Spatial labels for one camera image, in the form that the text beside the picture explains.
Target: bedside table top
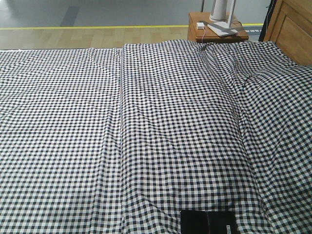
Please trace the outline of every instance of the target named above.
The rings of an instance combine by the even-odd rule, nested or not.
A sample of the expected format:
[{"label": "bedside table top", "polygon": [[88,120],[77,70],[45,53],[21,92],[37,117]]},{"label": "bedside table top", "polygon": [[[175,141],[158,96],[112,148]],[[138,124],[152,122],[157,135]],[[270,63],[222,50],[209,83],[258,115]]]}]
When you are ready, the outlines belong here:
[{"label": "bedside table top", "polygon": [[203,38],[204,40],[216,41],[216,42],[221,41],[223,43],[248,40],[249,37],[248,37],[247,32],[243,29],[241,23],[236,21],[237,20],[236,17],[234,17],[233,19],[232,27],[234,27],[238,31],[238,33],[236,35],[219,37],[216,33],[214,33],[210,28],[206,26],[207,23],[213,23],[212,21],[209,20],[209,16],[210,16],[210,12],[190,12],[189,13],[190,23],[192,24],[193,33],[196,38],[201,39],[202,36],[204,35],[204,30],[197,29],[196,23],[199,21],[204,21],[205,30],[206,30],[206,35]]}]

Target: floor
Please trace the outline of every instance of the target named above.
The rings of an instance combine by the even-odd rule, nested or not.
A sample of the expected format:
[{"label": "floor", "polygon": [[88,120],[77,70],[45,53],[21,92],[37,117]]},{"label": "floor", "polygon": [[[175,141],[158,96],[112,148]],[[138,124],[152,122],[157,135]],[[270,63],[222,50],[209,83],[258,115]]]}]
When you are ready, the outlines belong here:
[{"label": "floor", "polygon": [[[186,39],[202,0],[0,0],[0,49],[121,47]],[[237,0],[235,15],[257,40],[270,0]],[[204,11],[213,1],[206,0]]]}]

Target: lamp base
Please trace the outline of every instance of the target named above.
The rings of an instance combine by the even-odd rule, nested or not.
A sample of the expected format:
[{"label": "lamp base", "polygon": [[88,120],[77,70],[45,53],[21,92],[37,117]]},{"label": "lamp base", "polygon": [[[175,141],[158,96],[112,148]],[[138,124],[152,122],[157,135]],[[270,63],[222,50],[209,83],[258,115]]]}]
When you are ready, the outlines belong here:
[{"label": "lamp base", "polygon": [[228,28],[227,22],[224,22],[224,21],[210,23],[207,26],[211,30],[213,30],[219,37],[225,37],[225,36],[237,34],[237,30],[234,28]]},{"label": "lamp base", "polygon": [[211,18],[211,15],[210,15],[209,20],[212,22],[221,22],[221,21],[224,21],[225,19],[214,19],[214,18]]}]

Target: yellow line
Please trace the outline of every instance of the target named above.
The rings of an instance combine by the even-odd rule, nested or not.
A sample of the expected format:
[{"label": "yellow line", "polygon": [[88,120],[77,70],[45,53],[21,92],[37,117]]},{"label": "yellow line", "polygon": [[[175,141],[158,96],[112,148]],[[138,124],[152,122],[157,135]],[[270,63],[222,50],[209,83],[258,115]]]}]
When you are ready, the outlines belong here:
[{"label": "yellow line", "polygon": [[243,23],[243,26],[263,26],[262,23]]},{"label": "yellow line", "polygon": [[15,27],[0,28],[0,30],[27,30],[27,29],[114,29],[114,28],[184,28],[188,25],[133,25],[133,26],[73,26],[73,27]]}]

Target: cable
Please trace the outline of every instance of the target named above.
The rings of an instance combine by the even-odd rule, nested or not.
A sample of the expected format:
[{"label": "cable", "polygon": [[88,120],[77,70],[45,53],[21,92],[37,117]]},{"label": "cable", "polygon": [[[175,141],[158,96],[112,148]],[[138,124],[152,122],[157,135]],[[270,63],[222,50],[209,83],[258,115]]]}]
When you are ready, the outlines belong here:
[{"label": "cable", "polygon": [[267,22],[267,24],[266,24],[265,33],[267,33],[267,31],[268,31],[268,27],[269,27],[268,19],[269,19],[269,15],[270,15],[270,13],[271,13],[271,11],[272,11],[272,9],[273,9],[273,4],[272,4],[271,6],[269,5],[268,8],[269,8],[269,11],[268,11],[267,16],[266,16],[266,22]]},{"label": "cable", "polygon": [[202,2],[201,2],[201,9],[200,9],[201,12],[204,11],[204,4],[205,4],[205,0],[202,0]]},{"label": "cable", "polygon": [[202,36],[202,38],[201,38],[201,43],[203,44],[204,42],[203,42],[203,40],[204,40],[204,36],[206,35],[206,29],[204,28],[204,35]]},{"label": "cable", "polygon": [[240,23],[240,25],[243,26],[242,23],[241,23],[240,21],[238,21],[238,20],[232,20],[232,23],[233,23],[233,22]]}]

